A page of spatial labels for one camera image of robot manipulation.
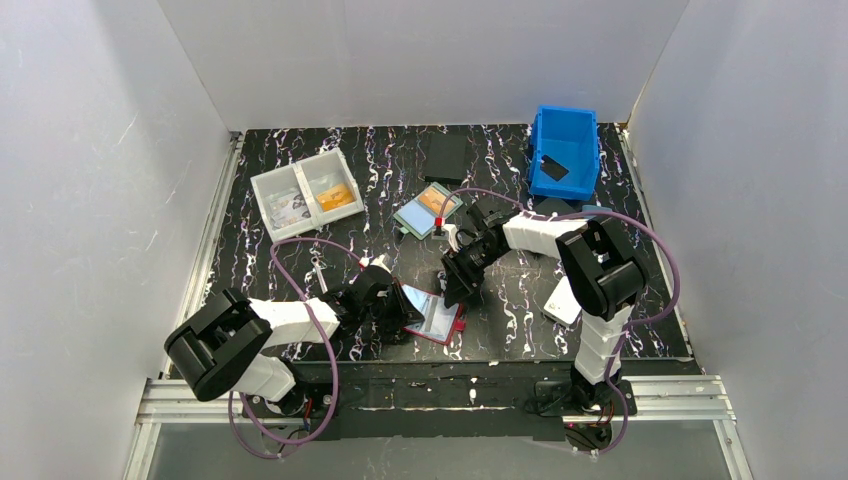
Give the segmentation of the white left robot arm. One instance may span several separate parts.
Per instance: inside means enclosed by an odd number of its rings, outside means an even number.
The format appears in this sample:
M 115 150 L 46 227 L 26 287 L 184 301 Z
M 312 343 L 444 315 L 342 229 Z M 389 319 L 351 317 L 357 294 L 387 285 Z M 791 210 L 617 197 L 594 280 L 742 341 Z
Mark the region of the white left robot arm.
M 293 372 L 263 350 L 320 343 L 370 322 L 388 335 L 423 321 L 401 283 L 380 266 L 306 301 L 250 299 L 235 289 L 215 295 L 165 340 L 164 350 L 201 402 L 229 391 L 277 402 L 295 386 Z

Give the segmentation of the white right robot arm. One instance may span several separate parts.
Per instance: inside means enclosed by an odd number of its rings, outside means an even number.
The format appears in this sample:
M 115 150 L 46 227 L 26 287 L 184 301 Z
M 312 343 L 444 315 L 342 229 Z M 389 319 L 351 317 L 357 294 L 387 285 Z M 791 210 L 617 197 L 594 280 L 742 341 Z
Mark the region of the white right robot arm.
M 643 223 L 610 211 L 546 217 L 528 211 L 485 213 L 472 206 L 476 233 L 443 254 L 447 305 L 479 290 L 485 270 L 511 251 L 559 259 L 581 308 L 580 346 L 573 370 L 589 387 L 616 384 L 623 334 L 649 273 L 627 235 Z

